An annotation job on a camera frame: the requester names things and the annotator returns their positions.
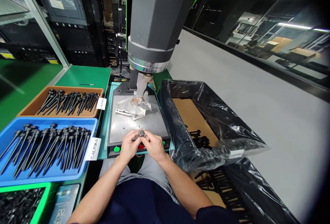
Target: green button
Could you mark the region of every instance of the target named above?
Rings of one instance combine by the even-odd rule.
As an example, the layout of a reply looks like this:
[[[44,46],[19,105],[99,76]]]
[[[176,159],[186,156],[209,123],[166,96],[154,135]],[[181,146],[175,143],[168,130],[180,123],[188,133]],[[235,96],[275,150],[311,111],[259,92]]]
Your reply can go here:
[[[114,152],[119,152],[119,151],[120,151],[120,147],[114,147],[114,148],[113,148],[113,151],[114,151]]]

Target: blue tray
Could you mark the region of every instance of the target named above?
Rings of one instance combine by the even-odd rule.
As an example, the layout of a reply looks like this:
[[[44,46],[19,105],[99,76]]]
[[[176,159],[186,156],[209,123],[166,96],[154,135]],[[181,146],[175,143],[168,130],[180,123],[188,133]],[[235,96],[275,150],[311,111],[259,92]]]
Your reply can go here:
[[[14,137],[14,133],[16,130],[24,130],[24,124],[32,124],[39,127],[39,130],[43,130],[45,128],[50,128],[52,123],[56,123],[57,129],[67,128],[69,125],[73,125],[75,127],[87,128],[91,131],[91,136],[94,137],[97,125],[96,118],[46,118],[46,117],[19,117],[14,119],[8,126],[0,133],[0,154],[5,150],[5,148],[9,145],[10,141]],[[7,151],[7,153],[3,156],[0,161],[0,171],[4,167],[6,161],[9,159],[16,142],[11,146],[11,148]],[[22,171],[20,175],[14,179],[13,174],[16,169],[16,166],[13,166],[10,163],[7,166],[7,169],[4,171],[2,175],[0,175],[0,187],[10,186],[10,185],[19,185],[19,184],[31,184],[31,183],[42,183],[42,182],[55,182],[55,181],[65,181],[65,180],[74,180],[81,176],[81,174],[85,171],[87,166],[87,161],[84,161],[81,169],[78,173],[78,169],[70,169],[66,170],[62,173],[60,170],[60,165],[56,166],[57,160],[52,167],[48,170],[48,172],[43,176],[42,173],[35,177],[35,173],[33,173],[29,178],[28,174],[30,170]]]

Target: person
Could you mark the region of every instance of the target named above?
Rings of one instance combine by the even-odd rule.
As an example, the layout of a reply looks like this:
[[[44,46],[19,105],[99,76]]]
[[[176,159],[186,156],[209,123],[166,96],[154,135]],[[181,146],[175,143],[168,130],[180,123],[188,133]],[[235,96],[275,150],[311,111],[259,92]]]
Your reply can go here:
[[[247,44],[246,44],[246,48],[248,51],[252,50],[258,43],[258,40],[257,40],[258,36],[257,35],[254,35],[251,39],[251,41],[249,41]]]
[[[233,223],[225,208],[207,195],[165,153],[162,139],[144,131],[130,131],[120,155],[103,161],[100,178],[84,196],[67,224],[91,223]],[[128,162],[143,143],[148,150],[138,174]]]

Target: metal plate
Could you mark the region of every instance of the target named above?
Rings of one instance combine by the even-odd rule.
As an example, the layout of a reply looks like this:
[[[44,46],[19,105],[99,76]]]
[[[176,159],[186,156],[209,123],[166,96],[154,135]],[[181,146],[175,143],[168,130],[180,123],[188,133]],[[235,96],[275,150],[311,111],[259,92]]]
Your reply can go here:
[[[144,95],[144,99],[151,103],[151,108],[157,109],[156,113],[146,115],[144,118],[133,120],[131,116],[117,114],[116,109],[120,109],[120,105],[117,104],[131,96],[113,96],[112,109],[111,109],[111,123],[110,123],[110,140],[109,143],[121,142],[123,137],[132,129],[148,130],[151,133],[167,137],[168,133],[164,124],[162,114],[159,110],[156,96]]]

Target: plastic bag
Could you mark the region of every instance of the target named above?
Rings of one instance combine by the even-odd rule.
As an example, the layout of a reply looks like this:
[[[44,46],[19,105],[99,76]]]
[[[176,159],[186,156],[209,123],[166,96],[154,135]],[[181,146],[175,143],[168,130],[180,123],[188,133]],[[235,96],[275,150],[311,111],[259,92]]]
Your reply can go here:
[[[253,215],[253,223],[299,223],[249,159],[240,159],[222,170]]]
[[[161,83],[157,97],[174,145],[174,149],[170,150],[170,156],[186,172],[211,170],[234,163],[238,159],[231,155],[237,150],[243,149],[241,156],[246,157],[269,149],[204,82],[165,79]],[[172,98],[188,98],[194,102],[219,139],[212,150],[196,147]]]
[[[129,97],[117,103],[121,110],[132,116],[133,120],[143,118],[148,112],[152,112],[151,104],[139,96]]]
[[[119,72],[120,72],[119,67],[112,67],[111,68],[111,75],[119,76]],[[124,78],[130,78],[131,77],[131,73],[130,73],[128,67],[124,67],[124,66],[122,67],[121,76],[124,77]]]

